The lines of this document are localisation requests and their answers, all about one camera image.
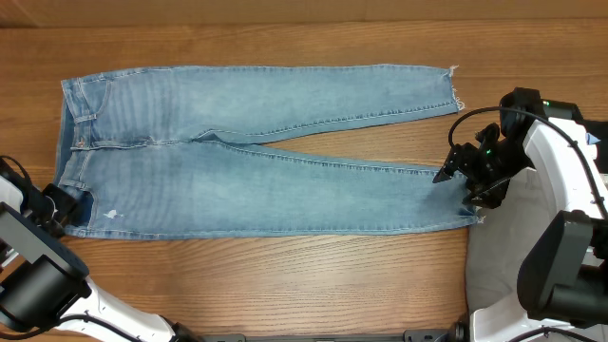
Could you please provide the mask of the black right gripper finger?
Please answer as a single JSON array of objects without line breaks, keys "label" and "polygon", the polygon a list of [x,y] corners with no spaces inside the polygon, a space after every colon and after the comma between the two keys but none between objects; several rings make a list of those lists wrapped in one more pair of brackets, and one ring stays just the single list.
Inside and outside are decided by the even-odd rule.
[{"label": "black right gripper finger", "polygon": [[444,164],[433,178],[433,183],[449,181],[453,178],[455,169],[450,164]]},{"label": "black right gripper finger", "polygon": [[466,184],[468,194],[464,197],[463,204],[495,209],[502,204],[507,188],[507,182],[490,184],[488,186],[468,182]]}]

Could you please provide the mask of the light blue denim jeans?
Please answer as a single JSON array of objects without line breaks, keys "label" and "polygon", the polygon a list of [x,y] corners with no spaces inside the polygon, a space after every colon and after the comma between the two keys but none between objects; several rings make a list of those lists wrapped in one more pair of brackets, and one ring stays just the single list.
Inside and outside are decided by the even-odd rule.
[{"label": "light blue denim jeans", "polygon": [[477,222],[465,178],[281,150],[288,139],[454,113],[431,66],[167,66],[62,83],[54,181],[81,238],[428,233]]}]

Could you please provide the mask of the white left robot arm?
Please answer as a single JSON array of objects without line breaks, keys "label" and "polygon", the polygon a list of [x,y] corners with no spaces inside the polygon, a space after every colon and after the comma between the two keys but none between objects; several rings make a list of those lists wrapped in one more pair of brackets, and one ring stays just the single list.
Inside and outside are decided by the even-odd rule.
[{"label": "white left robot arm", "polygon": [[102,290],[85,263],[62,243],[82,205],[50,183],[36,187],[14,158],[1,159],[1,266],[22,263],[1,281],[4,340],[53,329],[99,341],[188,342],[198,336],[180,323],[139,311]]}]

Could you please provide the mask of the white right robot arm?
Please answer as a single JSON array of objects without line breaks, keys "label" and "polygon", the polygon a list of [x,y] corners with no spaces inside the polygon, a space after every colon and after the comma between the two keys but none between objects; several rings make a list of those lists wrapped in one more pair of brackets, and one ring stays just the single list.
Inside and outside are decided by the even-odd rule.
[{"label": "white right robot arm", "polygon": [[436,175],[465,177],[484,210],[468,245],[467,286],[500,299],[419,341],[603,341],[607,337],[607,125],[572,103],[517,87],[474,142],[453,143]]}]

